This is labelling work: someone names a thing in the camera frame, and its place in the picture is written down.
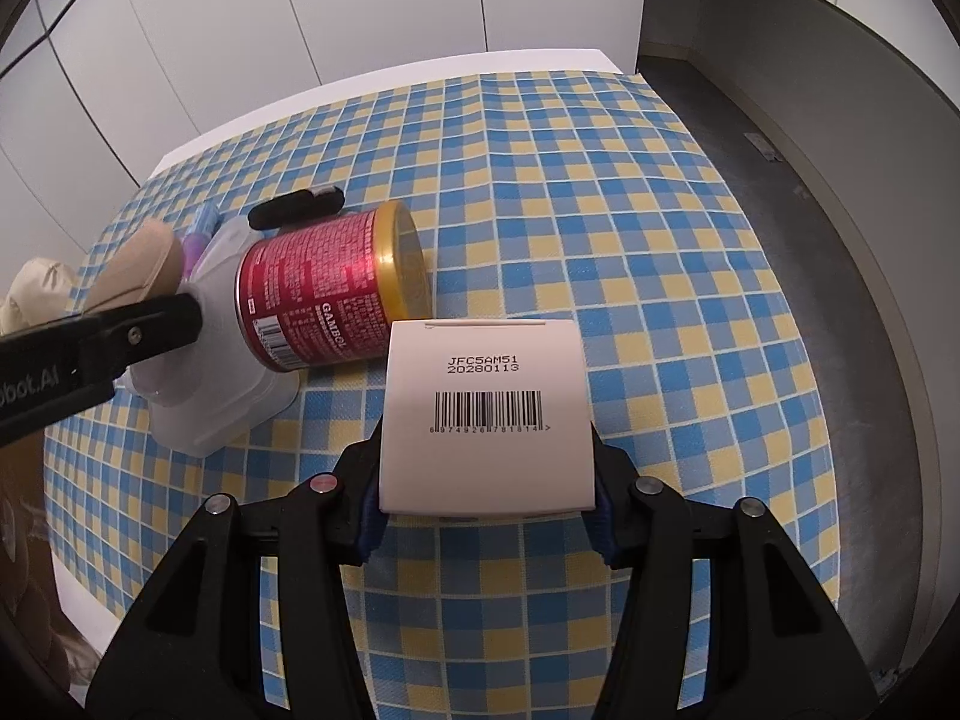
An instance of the can label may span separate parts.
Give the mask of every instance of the can label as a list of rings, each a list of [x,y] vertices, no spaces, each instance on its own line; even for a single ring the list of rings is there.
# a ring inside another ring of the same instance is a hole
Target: can label
[[[348,214],[258,241],[237,274],[247,343],[275,370],[378,357],[390,327],[376,284],[373,216]]]

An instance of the baseboard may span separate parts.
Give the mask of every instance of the baseboard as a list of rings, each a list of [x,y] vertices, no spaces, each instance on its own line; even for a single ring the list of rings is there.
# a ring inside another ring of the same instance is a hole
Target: baseboard
[[[894,298],[886,276],[883,275],[880,265],[877,264],[877,260],[859,228],[836,192],[808,156],[784,132],[784,129],[781,129],[779,124],[750,98],[750,95],[747,95],[723,71],[713,66],[704,55],[696,52],[696,50],[688,49],[683,58],[730,98],[757,125],[767,140],[774,145],[797,172],[800,180],[803,180],[803,183],[810,190],[810,194],[813,194],[824,213],[827,214],[830,223],[833,224],[840,239],[853,257],[853,261],[856,263],[875,305],[877,305],[877,312],[880,314],[880,320],[883,322],[887,336],[890,338],[890,346],[893,348],[896,364],[904,380],[904,389],[910,404],[910,415],[913,420],[917,454],[920,462],[920,483],[923,490],[923,547],[922,552],[920,552],[920,581],[913,623],[910,627],[910,634],[902,659],[904,666],[911,666],[923,653],[923,649],[928,643],[929,635],[926,628],[933,604],[940,555],[941,505],[939,495],[940,458],[933,424],[933,413],[923,381],[923,370],[920,369],[920,361],[907,331],[904,316],[901,314],[898,303],[896,303],[896,298]]]
[[[640,56],[659,56],[663,59],[683,59],[689,61],[690,52],[691,49],[687,46],[640,40]]]

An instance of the plastic bottle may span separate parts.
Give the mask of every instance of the plastic bottle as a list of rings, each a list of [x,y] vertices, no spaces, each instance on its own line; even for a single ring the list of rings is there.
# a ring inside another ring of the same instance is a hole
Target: plastic bottle
[[[192,274],[194,266],[203,256],[203,251],[210,244],[213,234],[220,225],[220,212],[213,200],[208,200],[197,209],[190,227],[184,235],[184,279]]]

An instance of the plush toy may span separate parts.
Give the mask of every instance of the plush toy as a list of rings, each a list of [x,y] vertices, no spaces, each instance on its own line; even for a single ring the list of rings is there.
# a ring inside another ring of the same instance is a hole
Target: plush toy
[[[0,303],[0,335],[62,317],[76,283],[76,274],[64,263],[43,257],[27,261]]]
[[[90,285],[83,312],[92,314],[160,295],[175,295],[184,275],[184,247],[169,224],[144,220]]]

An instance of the white plastic container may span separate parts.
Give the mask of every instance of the white plastic container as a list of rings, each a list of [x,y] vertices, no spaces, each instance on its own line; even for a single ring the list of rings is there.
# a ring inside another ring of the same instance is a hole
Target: white plastic container
[[[150,432],[175,452],[205,457],[296,398],[299,375],[267,370],[237,322],[237,268],[262,237],[245,217],[224,223],[179,289],[200,303],[200,338],[130,367],[133,391],[150,406]]]

